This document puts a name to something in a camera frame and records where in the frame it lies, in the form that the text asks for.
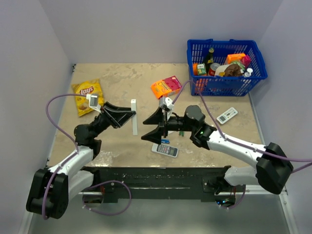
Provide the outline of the white long remote control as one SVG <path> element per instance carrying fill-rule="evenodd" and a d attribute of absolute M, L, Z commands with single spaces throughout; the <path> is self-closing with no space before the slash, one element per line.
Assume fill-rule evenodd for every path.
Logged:
<path fill-rule="evenodd" d="M 137 128 L 137 100 L 132 99 L 131 100 L 131 110 L 135 112 L 134 116 L 132 117 L 132 130 L 133 135 L 138 135 L 138 128 Z"/>

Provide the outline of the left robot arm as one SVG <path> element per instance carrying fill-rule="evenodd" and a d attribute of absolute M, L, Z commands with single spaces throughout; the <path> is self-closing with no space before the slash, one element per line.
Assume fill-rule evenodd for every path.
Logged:
<path fill-rule="evenodd" d="M 76 149 L 59 164 L 35 172 L 26 202 L 27 211 L 45 219 L 59 219 L 69 201 L 82 190 L 98 190 L 101 179 L 83 170 L 100 152 L 101 140 L 97 137 L 109 127 L 122 127 L 135 114 L 130 107 L 117 107 L 106 102 L 91 123 L 78 125 L 74 129 Z"/>

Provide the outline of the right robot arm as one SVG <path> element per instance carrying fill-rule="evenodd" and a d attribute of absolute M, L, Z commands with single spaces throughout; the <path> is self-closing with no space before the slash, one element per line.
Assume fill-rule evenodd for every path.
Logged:
<path fill-rule="evenodd" d="M 158 108 L 143 122 L 156 125 L 142 140 L 160 144 L 169 131 L 191 132 L 190 140 L 199 148 L 221 152 L 248 164 L 247 167 L 230 167 L 217 179 L 220 190 L 227 192 L 237 185 L 259 185 L 272 194 L 280 194 L 293 172 L 293 165 L 278 144 L 254 144 L 222 135 L 217 128 L 205 122 L 205 115 L 197 105 L 186 108 L 182 117 L 169 117 L 166 110 Z"/>

